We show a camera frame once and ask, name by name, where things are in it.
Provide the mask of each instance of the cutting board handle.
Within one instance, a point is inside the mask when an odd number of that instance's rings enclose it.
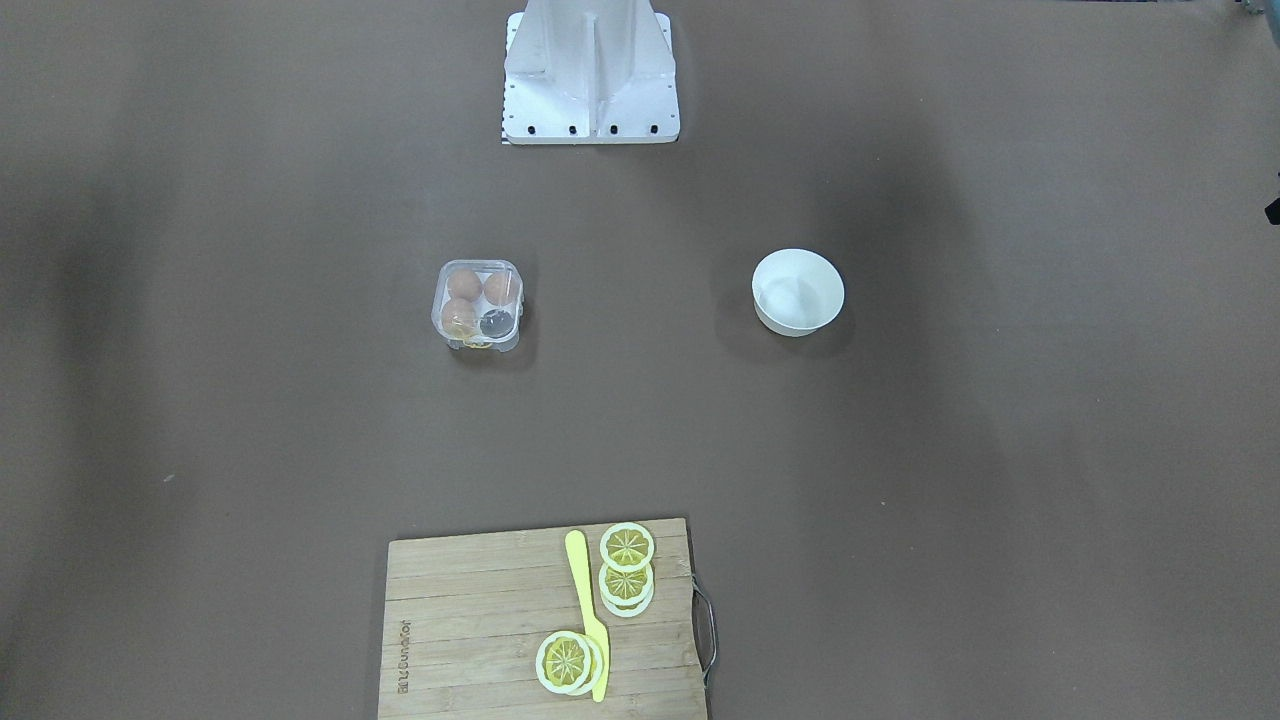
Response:
[[[716,633],[716,609],[712,607],[712,598],[707,597],[703,587],[698,583],[698,575],[692,577],[694,580],[694,644],[698,650],[698,664],[703,669],[703,688],[710,689],[712,687],[712,667],[716,665],[716,659],[719,655],[719,635]],[[703,607],[703,612],[698,612],[699,605]],[[703,653],[701,643],[696,642],[698,638],[705,637],[708,644],[710,644],[709,652],[710,657]]]

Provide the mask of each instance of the gray table surface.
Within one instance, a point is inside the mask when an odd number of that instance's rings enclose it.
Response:
[[[518,9],[4,4],[0,716],[372,717],[388,541],[671,515],[721,720],[1276,716],[1265,22],[664,0],[680,142],[517,149]]]

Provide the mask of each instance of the white metal base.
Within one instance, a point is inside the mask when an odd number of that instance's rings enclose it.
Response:
[[[653,14],[671,51],[671,18]],[[507,50],[525,13],[507,19]],[[572,97],[544,78],[507,73],[502,104],[502,141],[512,145],[634,145],[673,142],[680,137],[680,101],[675,73],[632,77],[613,96],[595,101]]]

